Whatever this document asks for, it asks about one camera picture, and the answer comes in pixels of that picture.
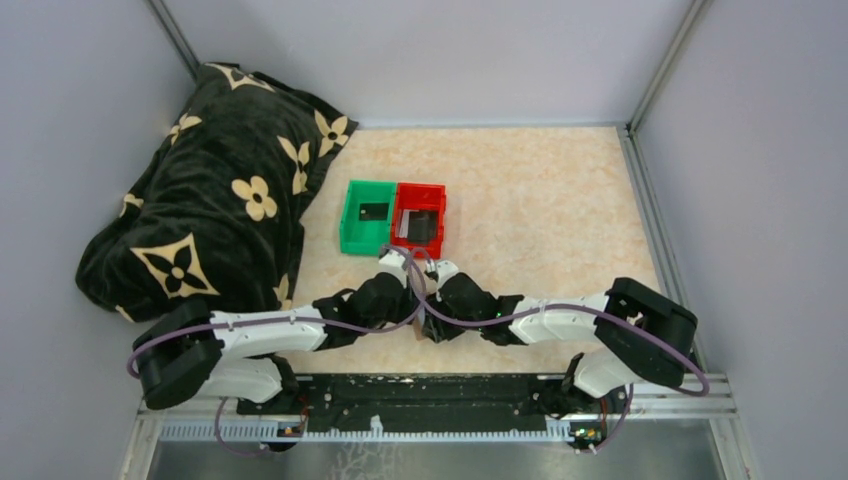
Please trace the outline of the brown leather card holder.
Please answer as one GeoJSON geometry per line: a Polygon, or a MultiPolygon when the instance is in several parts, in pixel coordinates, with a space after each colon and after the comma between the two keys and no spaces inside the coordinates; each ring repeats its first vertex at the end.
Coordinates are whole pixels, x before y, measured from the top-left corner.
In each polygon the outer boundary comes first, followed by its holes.
{"type": "Polygon", "coordinates": [[[426,312],[424,310],[419,310],[414,320],[411,322],[411,328],[413,329],[413,333],[415,339],[417,341],[427,341],[428,337],[424,333],[424,326],[426,323],[426,312]]]}

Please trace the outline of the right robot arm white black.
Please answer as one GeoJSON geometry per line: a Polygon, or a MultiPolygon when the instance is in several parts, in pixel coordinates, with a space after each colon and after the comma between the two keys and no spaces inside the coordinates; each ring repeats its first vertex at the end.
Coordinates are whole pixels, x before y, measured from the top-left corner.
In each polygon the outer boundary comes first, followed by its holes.
{"type": "Polygon", "coordinates": [[[692,364],[697,317],[635,279],[619,277],[604,293],[544,300],[496,297],[450,262],[428,276],[437,290],[427,298],[422,331],[435,342],[476,331],[498,346],[594,344],[573,358],[563,385],[564,401],[576,412],[637,380],[680,389],[692,364]]]}

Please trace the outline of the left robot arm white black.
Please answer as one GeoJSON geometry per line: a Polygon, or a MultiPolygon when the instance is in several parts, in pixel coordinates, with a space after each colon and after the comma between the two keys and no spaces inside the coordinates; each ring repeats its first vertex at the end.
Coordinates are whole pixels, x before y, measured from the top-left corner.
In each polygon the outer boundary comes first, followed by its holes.
{"type": "Polygon", "coordinates": [[[127,370],[151,410],[221,397],[285,414],[300,386],[284,353],[349,346],[413,322],[420,309],[404,276],[391,273],[285,311],[213,311],[190,300],[135,340],[127,370]]]}

